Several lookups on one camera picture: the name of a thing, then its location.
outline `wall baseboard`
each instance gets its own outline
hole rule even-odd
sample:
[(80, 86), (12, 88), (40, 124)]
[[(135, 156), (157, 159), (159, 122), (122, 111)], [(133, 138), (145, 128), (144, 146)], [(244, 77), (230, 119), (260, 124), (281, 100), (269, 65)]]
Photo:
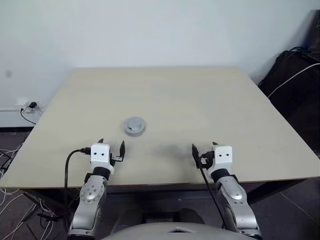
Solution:
[(0, 133), (26, 133), (31, 132), (33, 126), (0, 127)]

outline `white wall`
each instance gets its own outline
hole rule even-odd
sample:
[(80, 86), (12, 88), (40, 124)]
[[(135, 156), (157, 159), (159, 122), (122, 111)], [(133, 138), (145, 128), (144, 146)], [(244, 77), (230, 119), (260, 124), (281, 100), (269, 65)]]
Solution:
[[(239, 66), (259, 82), (319, 0), (1, 0), (0, 108), (46, 106), (74, 67)], [(28, 114), (37, 120), (39, 115)], [(31, 126), (0, 112), (0, 127)]]

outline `round metal object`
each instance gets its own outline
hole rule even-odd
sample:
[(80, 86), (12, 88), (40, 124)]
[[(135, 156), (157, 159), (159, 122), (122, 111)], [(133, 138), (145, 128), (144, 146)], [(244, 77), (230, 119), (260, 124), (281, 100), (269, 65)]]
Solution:
[(141, 117), (133, 116), (124, 123), (125, 132), (132, 137), (140, 136), (146, 129), (146, 122)]

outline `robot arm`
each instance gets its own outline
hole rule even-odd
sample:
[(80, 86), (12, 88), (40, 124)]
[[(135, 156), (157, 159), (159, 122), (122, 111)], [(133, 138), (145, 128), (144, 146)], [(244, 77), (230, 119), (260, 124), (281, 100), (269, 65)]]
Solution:
[(217, 202), (226, 224), (226, 229), (254, 239), (261, 239), (261, 232), (254, 212), (247, 202), (247, 194), (231, 175), (232, 147), (213, 143), (211, 151), (199, 157), (196, 146), (192, 145), (192, 155), (197, 168), (206, 168), (207, 176), (213, 179), (217, 190)]
[(91, 146), (91, 169), (79, 193), (79, 205), (74, 213), (68, 239), (94, 240), (107, 198), (109, 177), (115, 172), (115, 162), (122, 162), (125, 155), (124, 141), (120, 156), (112, 157), (110, 146), (102, 141)]

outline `beige tabletop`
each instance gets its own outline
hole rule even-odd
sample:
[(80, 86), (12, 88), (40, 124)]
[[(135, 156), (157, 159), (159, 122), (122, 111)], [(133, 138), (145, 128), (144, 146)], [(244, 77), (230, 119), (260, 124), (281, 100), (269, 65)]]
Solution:
[[(129, 117), (143, 135), (124, 131)], [(79, 68), (66, 80), (0, 180), (1, 187), (64, 186), (68, 154), (99, 139), (126, 154), (109, 185), (203, 183), (192, 158), (212, 141), (233, 147), (240, 182), (317, 177), (316, 155), (258, 87), (235, 67)], [(69, 186), (84, 183), (90, 157), (72, 156)]]

